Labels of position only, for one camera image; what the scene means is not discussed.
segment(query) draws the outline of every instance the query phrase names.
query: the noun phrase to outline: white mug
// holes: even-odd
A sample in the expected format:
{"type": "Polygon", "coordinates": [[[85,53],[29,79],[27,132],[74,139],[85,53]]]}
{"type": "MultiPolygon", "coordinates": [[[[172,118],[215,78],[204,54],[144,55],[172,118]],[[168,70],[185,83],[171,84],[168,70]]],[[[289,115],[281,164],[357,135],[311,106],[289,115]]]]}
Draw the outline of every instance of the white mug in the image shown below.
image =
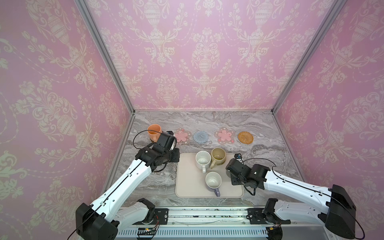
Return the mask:
{"type": "Polygon", "coordinates": [[[209,172],[205,176],[205,183],[208,185],[208,187],[215,191],[217,197],[220,197],[220,192],[218,188],[220,187],[221,182],[221,176],[217,172],[209,172]]]}
{"type": "Polygon", "coordinates": [[[211,154],[207,151],[200,151],[196,154],[196,167],[203,170],[203,173],[205,173],[205,170],[209,167],[209,164],[211,163],[211,154]]]}

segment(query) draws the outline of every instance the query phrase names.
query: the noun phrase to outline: blue knitted coaster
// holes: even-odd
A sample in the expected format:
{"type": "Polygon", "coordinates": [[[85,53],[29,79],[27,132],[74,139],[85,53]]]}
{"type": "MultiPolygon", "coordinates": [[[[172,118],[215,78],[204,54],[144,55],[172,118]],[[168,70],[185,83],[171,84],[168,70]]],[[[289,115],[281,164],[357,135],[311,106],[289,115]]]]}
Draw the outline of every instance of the blue knitted coaster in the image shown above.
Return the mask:
{"type": "Polygon", "coordinates": [[[196,132],[194,135],[193,135],[193,139],[195,140],[195,142],[199,143],[199,144],[202,144],[202,143],[205,143],[208,141],[208,133],[205,132],[205,131],[199,131],[199,132],[196,132]]]}

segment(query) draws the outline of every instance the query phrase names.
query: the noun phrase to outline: pink damask wallpaper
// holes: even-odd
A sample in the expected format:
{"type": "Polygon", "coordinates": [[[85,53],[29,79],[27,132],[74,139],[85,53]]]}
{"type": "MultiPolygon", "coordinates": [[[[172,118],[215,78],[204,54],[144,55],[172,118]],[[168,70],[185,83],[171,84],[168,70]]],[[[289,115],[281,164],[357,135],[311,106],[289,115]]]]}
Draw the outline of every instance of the pink damask wallpaper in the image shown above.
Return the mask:
{"type": "Polygon", "coordinates": [[[3,1],[0,239],[66,239],[76,208],[101,194],[128,117],[73,1],[3,1]]]}
{"type": "Polygon", "coordinates": [[[135,109],[271,109],[333,0],[87,0],[135,109]]]}
{"type": "Polygon", "coordinates": [[[357,206],[366,239],[382,239],[383,0],[346,2],[278,120],[307,181],[343,186],[357,206]]]}

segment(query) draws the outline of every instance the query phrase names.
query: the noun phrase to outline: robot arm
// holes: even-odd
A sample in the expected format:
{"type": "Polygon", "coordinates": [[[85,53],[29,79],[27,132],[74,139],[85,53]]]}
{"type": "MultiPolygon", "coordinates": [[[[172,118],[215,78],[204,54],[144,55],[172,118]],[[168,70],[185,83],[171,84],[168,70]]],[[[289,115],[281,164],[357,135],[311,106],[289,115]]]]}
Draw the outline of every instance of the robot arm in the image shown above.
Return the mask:
{"type": "Polygon", "coordinates": [[[264,209],[268,222],[280,223],[295,219],[320,223],[341,237],[355,238],[356,206],[344,188],[333,185],[332,189],[329,189],[308,184],[284,176],[266,166],[254,164],[250,168],[240,161],[241,154],[236,154],[225,168],[231,174],[232,185],[275,191],[303,202],[285,203],[269,199],[264,209]]]}
{"type": "Polygon", "coordinates": [[[124,210],[119,209],[158,166],[179,161],[176,142],[171,131],[163,132],[156,143],[140,149],[125,173],[102,196],[89,206],[83,203],[77,208],[77,234],[85,240],[112,240],[120,230],[136,222],[152,221],[155,205],[146,199],[140,199],[124,210]]]}

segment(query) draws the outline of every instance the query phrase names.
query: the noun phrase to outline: marble countertop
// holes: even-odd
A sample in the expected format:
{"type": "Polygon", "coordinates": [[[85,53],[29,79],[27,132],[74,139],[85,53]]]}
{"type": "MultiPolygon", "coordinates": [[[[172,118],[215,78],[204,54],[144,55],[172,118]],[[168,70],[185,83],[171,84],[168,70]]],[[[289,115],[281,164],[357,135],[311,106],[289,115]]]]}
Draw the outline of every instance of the marble countertop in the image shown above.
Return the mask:
{"type": "MultiPolygon", "coordinates": [[[[132,146],[134,136],[151,124],[159,124],[163,131],[176,132],[178,128],[190,131],[190,142],[180,145],[180,153],[198,152],[206,150],[210,152],[215,147],[221,147],[226,152],[241,153],[244,159],[260,157],[272,160],[277,167],[276,171],[300,179],[297,169],[289,156],[278,128],[273,121],[270,110],[243,112],[243,111],[192,111],[192,112],[136,112],[135,120],[128,137],[126,147],[120,160],[115,180],[117,180],[128,168],[137,149],[132,146]],[[220,145],[214,133],[221,127],[235,132],[234,143],[220,145]],[[205,131],[209,139],[204,144],[198,144],[193,140],[193,134],[197,131],[205,131]],[[237,134],[248,131],[253,135],[253,143],[247,145],[237,139],[237,134]]],[[[135,139],[137,147],[144,147],[150,143],[148,134],[143,132],[135,139]]],[[[265,160],[249,160],[247,165],[259,163],[268,167],[272,164],[265,160]]],[[[131,206],[138,199],[146,198],[156,206],[218,206],[218,205],[265,205],[268,198],[278,198],[284,201],[297,202],[297,200],[283,194],[268,190],[256,189],[256,195],[252,196],[245,191],[242,198],[179,198],[175,194],[177,163],[169,163],[162,172],[153,172],[144,179],[135,191],[125,201],[123,206],[131,206]]]]}

